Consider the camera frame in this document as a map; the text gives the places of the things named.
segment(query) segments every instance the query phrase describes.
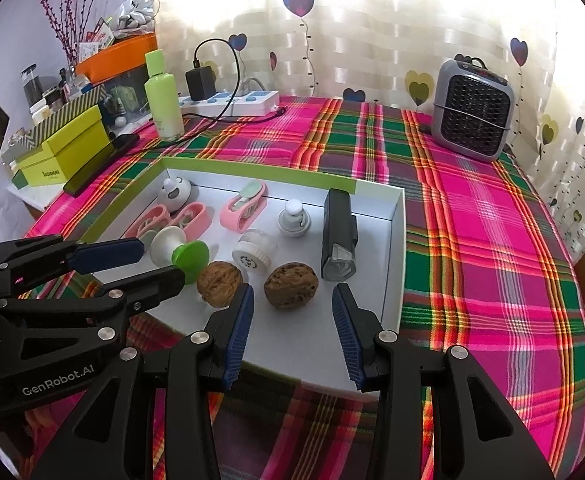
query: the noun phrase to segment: power strip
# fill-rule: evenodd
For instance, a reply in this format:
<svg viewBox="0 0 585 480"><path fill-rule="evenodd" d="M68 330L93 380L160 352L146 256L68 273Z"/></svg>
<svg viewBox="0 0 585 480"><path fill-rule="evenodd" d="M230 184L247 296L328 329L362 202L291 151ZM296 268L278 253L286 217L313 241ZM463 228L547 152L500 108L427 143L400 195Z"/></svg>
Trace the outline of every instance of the power strip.
<svg viewBox="0 0 585 480"><path fill-rule="evenodd" d="M219 92L208 101L192 101L190 96L180 97L181 112L217 117L230 101L231 92ZM279 108L279 92L265 90L249 92L235 97L223 117L263 117Z"/></svg>

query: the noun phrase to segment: plaid tablecloth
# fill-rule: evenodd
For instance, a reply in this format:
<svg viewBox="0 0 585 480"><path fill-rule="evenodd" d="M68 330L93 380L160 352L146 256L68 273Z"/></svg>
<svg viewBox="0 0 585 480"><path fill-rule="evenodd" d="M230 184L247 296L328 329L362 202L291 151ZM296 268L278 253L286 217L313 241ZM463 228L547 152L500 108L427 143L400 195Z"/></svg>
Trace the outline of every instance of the plaid tablecloth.
<svg viewBox="0 0 585 480"><path fill-rule="evenodd" d="M407 264L401 333L443 350L468 347L531 431L558 478L571 471L585 434L585 311L553 220L512 156L483 164L418 131L429 118L370 103L284 98L287 113L264 124L215 126L164 154L325 171L406 190ZM187 121L188 129L199 121ZM156 144L152 126L140 146ZM78 238L160 155L128 156L77 199L60 196L30 235ZM42 294L86 295L66 276ZM171 346L178 335L138 316L132 344ZM34 463L75 399L29 414ZM225 479L365 478L375 404L330 397L299 381L245 367L233 391L210 396ZM163 408L155 432L156 479L164 477ZM432 405L424 402L424 479L433 474Z"/></svg>

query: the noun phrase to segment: white wall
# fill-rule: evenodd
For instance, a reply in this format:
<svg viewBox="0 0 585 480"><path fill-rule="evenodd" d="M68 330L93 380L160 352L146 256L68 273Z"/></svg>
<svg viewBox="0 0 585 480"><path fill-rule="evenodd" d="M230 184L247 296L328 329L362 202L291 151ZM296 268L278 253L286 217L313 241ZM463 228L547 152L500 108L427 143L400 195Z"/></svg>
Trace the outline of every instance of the white wall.
<svg viewBox="0 0 585 480"><path fill-rule="evenodd" d="M90 26L99 16L112 15L123 1L95 0ZM7 136L20 127L32 126L20 79L21 71L32 63L37 63L40 78L45 78L45 82L52 83L52 78L58 80L59 70L66 66L61 43L50 28L39 0L2 0L0 106L10 117ZM8 182L9 176L0 167L0 241L22 237L32 225L32 217L21 200L7 192Z"/></svg>

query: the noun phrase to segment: green bottle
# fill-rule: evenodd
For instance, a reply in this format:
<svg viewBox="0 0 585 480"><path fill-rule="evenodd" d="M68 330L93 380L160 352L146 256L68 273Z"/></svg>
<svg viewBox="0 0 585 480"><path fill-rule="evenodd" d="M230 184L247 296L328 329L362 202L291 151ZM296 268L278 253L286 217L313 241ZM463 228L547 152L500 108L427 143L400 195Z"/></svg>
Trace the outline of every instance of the green bottle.
<svg viewBox="0 0 585 480"><path fill-rule="evenodd" d="M144 86L159 139L178 139L184 135L184 121L181 117L175 76L166 73L161 49L146 54L146 67L150 79Z"/></svg>

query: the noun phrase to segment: green suction cup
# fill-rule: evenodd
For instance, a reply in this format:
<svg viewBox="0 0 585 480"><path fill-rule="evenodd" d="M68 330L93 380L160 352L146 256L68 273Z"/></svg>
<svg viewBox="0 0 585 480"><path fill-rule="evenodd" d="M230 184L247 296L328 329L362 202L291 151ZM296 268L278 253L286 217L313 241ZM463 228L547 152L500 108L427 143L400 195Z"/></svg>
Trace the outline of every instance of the green suction cup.
<svg viewBox="0 0 585 480"><path fill-rule="evenodd" d="M197 281L199 274L210 261L208 246L201 240L194 240L175 249L172 264L181 269L186 276L186 285Z"/></svg>

